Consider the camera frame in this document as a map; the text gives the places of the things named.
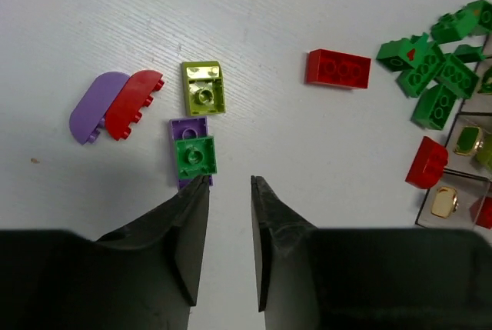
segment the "green lego brick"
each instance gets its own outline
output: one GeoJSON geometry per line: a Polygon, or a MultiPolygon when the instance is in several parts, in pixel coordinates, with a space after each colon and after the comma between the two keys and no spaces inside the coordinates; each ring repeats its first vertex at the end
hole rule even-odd
{"type": "Polygon", "coordinates": [[[478,26],[478,17],[470,9],[461,9],[455,15],[447,13],[430,28],[432,38],[438,44],[457,42],[478,26]]]}
{"type": "Polygon", "coordinates": [[[482,47],[472,47],[468,44],[462,44],[458,45],[453,54],[463,63],[482,62],[485,59],[482,49],[482,47]]]}
{"type": "Polygon", "coordinates": [[[475,155],[475,158],[483,166],[490,169],[492,163],[492,135],[487,135],[482,144],[482,148],[475,155]]]}
{"type": "Polygon", "coordinates": [[[222,69],[217,61],[183,62],[183,91],[189,116],[225,113],[222,69]]]}
{"type": "Polygon", "coordinates": [[[413,70],[403,71],[397,78],[397,83],[409,97],[419,97],[446,61],[438,44],[431,42],[428,46],[424,61],[413,70]]]}
{"type": "Polygon", "coordinates": [[[458,98],[471,98],[478,76],[452,53],[444,55],[446,63],[437,73],[436,81],[446,85],[458,98]]]}
{"type": "Polygon", "coordinates": [[[417,68],[424,60],[428,38],[429,35],[424,33],[421,36],[412,35],[411,40],[402,38],[384,43],[376,59],[392,72],[417,68]]]}
{"type": "Polygon", "coordinates": [[[478,126],[465,126],[461,130],[453,152],[457,155],[474,155],[482,144],[484,131],[478,126]]]}
{"type": "Polygon", "coordinates": [[[488,1],[468,3],[466,9],[470,9],[478,19],[477,26],[471,32],[472,35],[486,35],[492,31],[492,5],[488,1]]]}
{"type": "Polygon", "coordinates": [[[217,173],[214,138],[189,138],[177,140],[175,151],[178,164],[178,178],[194,178],[199,175],[217,173]]]}
{"type": "Polygon", "coordinates": [[[482,76],[481,87],[478,90],[481,94],[492,94],[492,67],[489,67],[482,76]]]}
{"type": "Polygon", "coordinates": [[[442,130],[457,96],[445,85],[426,89],[415,107],[412,121],[424,128],[442,130]]]}

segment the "lego brick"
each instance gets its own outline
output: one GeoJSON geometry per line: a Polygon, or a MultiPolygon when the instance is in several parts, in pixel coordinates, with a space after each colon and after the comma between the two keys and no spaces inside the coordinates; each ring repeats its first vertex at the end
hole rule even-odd
{"type": "Polygon", "coordinates": [[[476,27],[478,17],[470,9],[461,9],[452,15],[447,13],[430,28],[432,38],[438,44],[458,42],[469,35],[476,27]]]}
{"type": "Polygon", "coordinates": [[[485,55],[482,47],[472,47],[468,44],[458,45],[453,54],[463,63],[482,62],[485,55]]]}
{"type": "Polygon", "coordinates": [[[105,126],[114,139],[126,139],[130,124],[140,121],[140,108],[154,100],[150,94],[161,90],[164,82],[160,72],[144,70],[133,74],[106,112],[105,126]]]}
{"type": "Polygon", "coordinates": [[[429,35],[424,33],[421,36],[412,35],[411,39],[384,43],[376,59],[392,72],[417,68],[424,60],[428,38],[429,35]]]}
{"type": "Polygon", "coordinates": [[[172,140],[208,136],[206,117],[176,118],[169,121],[169,127],[172,140]]]}
{"type": "Polygon", "coordinates": [[[130,76],[122,72],[106,72],[92,82],[68,121],[77,142],[95,142],[98,128],[105,125],[105,113],[129,79],[130,76]]]}
{"type": "Polygon", "coordinates": [[[489,67],[480,81],[481,86],[478,92],[485,95],[492,94],[492,67],[489,67]]]}
{"type": "Polygon", "coordinates": [[[306,84],[367,89],[371,59],[318,49],[309,53],[306,84]]]}
{"type": "Polygon", "coordinates": [[[487,170],[492,170],[492,135],[487,135],[478,149],[475,158],[487,170]]]}
{"type": "Polygon", "coordinates": [[[217,173],[213,137],[177,140],[175,152],[180,180],[217,173]]]}
{"type": "Polygon", "coordinates": [[[486,35],[492,31],[492,5],[488,1],[479,0],[468,3],[466,9],[471,10],[478,18],[477,26],[471,32],[472,35],[486,35]]]}
{"type": "Polygon", "coordinates": [[[409,97],[419,97],[446,61],[438,44],[431,42],[428,47],[422,63],[417,68],[403,71],[397,78],[397,83],[409,97]]]}
{"type": "Polygon", "coordinates": [[[436,82],[446,85],[458,98],[471,98],[478,84],[478,76],[455,55],[444,55],[446,62],[436,75],[436,82]]]}
{"type": "Polygon", "coordinates": [[[217,61],[183,62],[181,70],[189,116],[225,113],[222,68],[217,61]]]}
{"type": "Polygon", "coordinates": [[[419,99],[412,121],[424,128],[442,130],[457,96],[445,85],[426,89],[419,99]]]}
{"type": "Polygon", "coordinates": [[[437,217],[448,218],[457,210],[457,200],[458,197],[455,188],[441,186],[434,196],[430,213],[437,217]]]}
{"type": "Polygon", "coordinates": [[[470,216],[475,221],[475,225],[482,228],[492,228],[492,198],[485,197],[483,204],[482,198],[479,198],[470,207],[470,216]]]}
{"type": "Polygon", "coordinates": [[[444,173],[447,157],[445,147],[424,136],[405,181],[416,188],[432,188],[444,173]]]}
{"type": "Polygon", "coordinates": [[[484,131],[478,126],[464,126],[453,152],[457,155],[475,155],[482,146],[484,131]]]}

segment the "purple rounded lego brick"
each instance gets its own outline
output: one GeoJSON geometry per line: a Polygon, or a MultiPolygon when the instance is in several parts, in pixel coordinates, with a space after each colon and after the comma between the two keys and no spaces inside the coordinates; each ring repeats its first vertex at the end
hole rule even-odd
{"type": "Polygon", "coordinates": [[[103,127],[105,113],[130,78],[123,72],[99,75],[70,115],[70,132],[80,144],[93,143],[103,127]]]}
{"type": "Polygon", "coordinates": [[[207,118],[176,118],[169,122],[172,140],[208,136],[207,118]]]}

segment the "red lego brick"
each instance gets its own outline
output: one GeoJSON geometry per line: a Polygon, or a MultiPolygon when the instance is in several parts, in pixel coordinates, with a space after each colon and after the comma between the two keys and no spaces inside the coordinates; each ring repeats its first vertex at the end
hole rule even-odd
{"type": "Polygon", "coordinates": [[[432,188],[443,175],[447,157],[445,147],[424,136],[405,181],[416,188],[432,188]]]}
{"type": "Polygon", "coordinates": [[[140,121],[140,108],[148,107],[152,92],[164,85],[160,72],[144,70],[133,74],[116,96],[105,116],[105,127],[114,139],[126,139],[131,132],[130,123],[140,121]]]}
{"type": "Polygon", "coordinates": [[[470,216],[475,221],[476,225],[481,226],[482,228],[492,228],[492,198],[485,197],[484,204],[482,205],[482,209],[480,210],[480,203],[482,202],[482,198],[478,199],[475,203],[470,207],[470,216]]]}
{"type": "Polygon", "coordinates": [[[371,59],[318,49],[309,53],[306,84],[367,89],[371,59]]]}

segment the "red 2x4 brick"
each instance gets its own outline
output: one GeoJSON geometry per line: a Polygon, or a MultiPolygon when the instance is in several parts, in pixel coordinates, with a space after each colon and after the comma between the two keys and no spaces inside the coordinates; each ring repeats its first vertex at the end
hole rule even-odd
{"type": "Polygon", "coordinates": [[[318,49],[309,53],[306,84],[367,89],[371,59],[318,49]]]}

